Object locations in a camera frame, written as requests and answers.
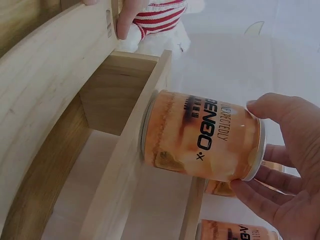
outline stuffed animal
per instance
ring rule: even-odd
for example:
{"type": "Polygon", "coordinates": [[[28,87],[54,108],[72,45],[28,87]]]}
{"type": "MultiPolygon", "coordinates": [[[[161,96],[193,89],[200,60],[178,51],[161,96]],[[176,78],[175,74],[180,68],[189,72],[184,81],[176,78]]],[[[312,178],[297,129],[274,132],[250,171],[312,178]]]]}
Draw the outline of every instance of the stuffed animal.
{"type": "Polygon", "coordinates": [[[190,39],[181,21],[183,14],[200,13],[205,0],[150,0],[133,23],[126,40],[117,51],[160,56],[171,50],[173,58],[180,57],[190,46],[190,39]]]}

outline wood grain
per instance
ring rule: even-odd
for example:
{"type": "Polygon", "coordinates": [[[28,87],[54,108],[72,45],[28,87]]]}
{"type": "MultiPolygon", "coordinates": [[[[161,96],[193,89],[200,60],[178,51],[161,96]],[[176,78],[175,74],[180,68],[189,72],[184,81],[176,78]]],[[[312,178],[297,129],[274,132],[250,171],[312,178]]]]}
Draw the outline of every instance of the wood grain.
{"type": "Polygon", "coordinates": [[[77,95],[24,176],[5,221],[1,240],[41,239],[58,195],[90,133],[77,95]]]}
{"type": "Polygon", "coordinates": [[[49,132],[117,45],[107,9],[108,1],[78,4],[0,59],[0,226],[49,132]]]}
{"type": "Polygon", "coordinates": [[[157,61],[113,52],[80,91],[89,127],[120,136],[157,61]]]}
{"type": "Polygon", "coordinates": [[[60,0],[0,0],[0,57],[60,12],[60,0]]]}
{"type": "Polygon", "coordinates": [[[195,240],[206,180],[193,177],[179,240],[195,240]]]}
{"type": "Polygon", "coordinates": [[[120,240],[142,166],[141,123],[154,93],[167,87],[171,52],[156,64],[115,146],[80,232],[80,240],[120,240]]]}

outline orange can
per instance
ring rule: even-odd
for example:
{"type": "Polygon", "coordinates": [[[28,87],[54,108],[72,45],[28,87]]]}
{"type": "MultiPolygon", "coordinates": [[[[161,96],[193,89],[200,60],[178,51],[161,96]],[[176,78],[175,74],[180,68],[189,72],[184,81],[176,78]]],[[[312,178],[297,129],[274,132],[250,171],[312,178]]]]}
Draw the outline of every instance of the orange can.
{"type": "Polygon", "coordinates": [[[279,240],[279,237],[263,226],[202,220],[195,240],[279,240]]]}
{"type": "MultiPolygon", "coordinates": [[[[280,172],[283,171],[282,165],[280,165],[278,163],[263,160],[261,165],[267,166],[270,169],[274,169],[274,170],[277,170],[280,172]]],[[[277,191],[274,187],[268,186],[264,183],[262,183],[262,184],[272,190],[277,191]]],[[[218,195],[218,196],[223,196],[223,197],[236,198],[236,194],[232,190],[229,181],[226,182],[226,181],[207,180],[205,182],[204,192],[206,194],[213,194],[213,195],[218,195]]]]}
{"type": "Polygon", "coordinates": [[[145,114],[144,161],[209,180],[251,180],[262,162],[266,129],[244,107],[160,91],[145,114]]]}

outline striped shirt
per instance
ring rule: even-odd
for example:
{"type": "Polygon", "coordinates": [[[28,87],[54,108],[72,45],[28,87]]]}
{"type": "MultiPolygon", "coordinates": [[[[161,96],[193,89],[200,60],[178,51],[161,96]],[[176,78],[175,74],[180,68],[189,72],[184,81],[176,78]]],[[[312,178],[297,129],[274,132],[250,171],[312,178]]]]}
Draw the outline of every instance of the striped shirt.
{"type": "Polygon", "coordinates": [[[172,30],[186,10],[186,0],[173,0],[166,3],[150,3],[140,12],[133,23],[137,25],[143,40],[148,34],[172,30]]]}

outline light wood surface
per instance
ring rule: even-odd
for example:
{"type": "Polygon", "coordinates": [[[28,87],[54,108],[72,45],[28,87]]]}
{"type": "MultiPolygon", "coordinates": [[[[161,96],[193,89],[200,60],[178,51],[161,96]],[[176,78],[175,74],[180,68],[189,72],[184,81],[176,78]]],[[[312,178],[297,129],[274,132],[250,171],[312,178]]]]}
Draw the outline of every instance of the light wood surface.
{"type": "Polygon", "coordinates": [[[63,185],[42,240],[77,240],[118,136],[93,130],[63,185]]]}
{"type": "Polygon", "coordinates": [[[142,162],[140,128],[143,114],[157,90],[167,87],[171,52],[165,51],[156,64],[122,131],[102,175],[80,232],[80,240],[120,240],[142,162]]]}
{"type": "Polygon", "coordinates": [[[77,95],[24,176],[5,221],[1,240],[41,239],[58,195],[90,133],[77,95]]]}
{"type": "Polygon", "coordinates": [[[0,226],[49,132],[117,45],[106,10],[107,1],[78,4],[0,59],[0,226]]]}
{"type": "Polygon", "coordinates": [[[206,180],[193,177],[179,240],[195,240],[206,180]]]}
{"type": "Polygon", "coordinates": [[[90,128],[120,136],[157,61],[113,52],[80,91],[90,128]]]}
{"type": "Polygon", "coordinates": [[[0,0],[0,57],[60,12],[60,0],[0,0]]]}

